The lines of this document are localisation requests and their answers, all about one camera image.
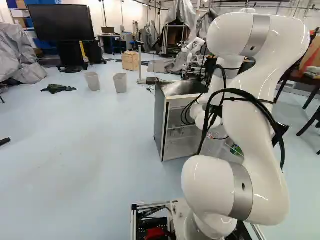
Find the black monitor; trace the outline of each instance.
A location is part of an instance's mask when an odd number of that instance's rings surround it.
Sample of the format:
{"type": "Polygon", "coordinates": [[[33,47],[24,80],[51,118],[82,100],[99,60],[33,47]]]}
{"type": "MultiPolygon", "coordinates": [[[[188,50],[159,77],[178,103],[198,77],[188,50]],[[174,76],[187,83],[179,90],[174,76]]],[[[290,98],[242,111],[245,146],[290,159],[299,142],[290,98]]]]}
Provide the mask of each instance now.
{"type": "Polygon", "coordinates": [[[41,41],[94,40],[90,11],[86,5],[28,5],[37,37],[41,41]]]}

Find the blue bin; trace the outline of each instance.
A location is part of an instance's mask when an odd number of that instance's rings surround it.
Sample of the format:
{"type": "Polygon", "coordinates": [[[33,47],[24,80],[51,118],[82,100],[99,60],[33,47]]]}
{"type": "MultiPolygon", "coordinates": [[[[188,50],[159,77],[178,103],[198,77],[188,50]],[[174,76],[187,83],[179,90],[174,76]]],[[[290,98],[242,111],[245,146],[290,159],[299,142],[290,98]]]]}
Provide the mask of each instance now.
{"type": "Polygon", "coordinates": [[[24,0],[24,3],[26,5],[29,5],[29,4],[39,4],[39,0],[24,0]]]}
{"type": "Polygon", "coordinates": [[[56,4],[56,3],[57,3],[57,0],[39,0],[39,4],[56,4]]]}
{"type": "Polygon", "coordinates": [[[52,49],[54,48],[53,46],[50,45],[49,42],[47,41],[40,41],[38,38],[33,39],[34,44],[39,48],[39,49],[52,49]]]}
{"type": "Polygon", "coordinates": [[[8,4],[8,8],[10,9],[17,9],[17,3],[16,0],[6,0],[6,3],[8,4]]]}
{"type": "Polygon", "coordinates": [[[26,19],[25,19],[25,21],[26,21],[26,27],[27,28],[34,28],[35,26],[34,26],[34,22],[32,21],[32,18],[31,17],[27,17],[26,19]]]}

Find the gray trash can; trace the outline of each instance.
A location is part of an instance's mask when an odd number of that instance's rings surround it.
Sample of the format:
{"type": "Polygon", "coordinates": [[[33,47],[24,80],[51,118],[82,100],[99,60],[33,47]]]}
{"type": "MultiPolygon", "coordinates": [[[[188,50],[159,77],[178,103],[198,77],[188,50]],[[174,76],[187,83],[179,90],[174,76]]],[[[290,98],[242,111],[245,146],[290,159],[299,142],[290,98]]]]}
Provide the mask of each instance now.
{"type": "Polygon", "coordinates": [[[95,92],[100,90],[99,75],[96,72],[86,72],[84,76],[91,91],[95,92]]]}
{"type": "Polygon", "coordinates": [[[118,94],[123,94],[127,92],[127,74],[117,73],[113,77],[115,90],[118,94]]]}

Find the red object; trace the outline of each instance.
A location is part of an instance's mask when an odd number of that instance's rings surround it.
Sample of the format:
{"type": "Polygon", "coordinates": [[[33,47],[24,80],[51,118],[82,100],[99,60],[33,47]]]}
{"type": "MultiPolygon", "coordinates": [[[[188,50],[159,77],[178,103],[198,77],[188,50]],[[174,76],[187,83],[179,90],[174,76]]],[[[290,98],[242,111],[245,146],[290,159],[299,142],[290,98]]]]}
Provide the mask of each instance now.
{"type": "Polygon", "coordinates": [[[146,236],[145,236],[145,240],[150,240],[153,238],[159,238],[162,236],[165,236],[165,232],[163,231],[162,228],[160,227],[155,227],[155,228],[151,228],[147,230],[146,236]]]}

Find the black chair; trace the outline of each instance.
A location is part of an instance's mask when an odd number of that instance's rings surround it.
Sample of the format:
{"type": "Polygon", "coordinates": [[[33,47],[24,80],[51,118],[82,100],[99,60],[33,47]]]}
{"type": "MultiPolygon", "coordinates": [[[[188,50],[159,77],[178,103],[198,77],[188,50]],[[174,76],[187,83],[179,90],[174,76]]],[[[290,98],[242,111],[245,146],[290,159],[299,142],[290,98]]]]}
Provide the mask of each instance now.
{"type": "Polygon", "coordinates": [[[306,123],[306,125],[296,134],[298,137],[300,137],[302,134],[305,133],[305,131],[307,131],[308,128],[310,128],[310,126],[315,122],[315,121],[319,121],[315,127],[317,129],[320,128],[320,107],[316,110],[315,114],[313,115],[313,117],[306,123]]]}

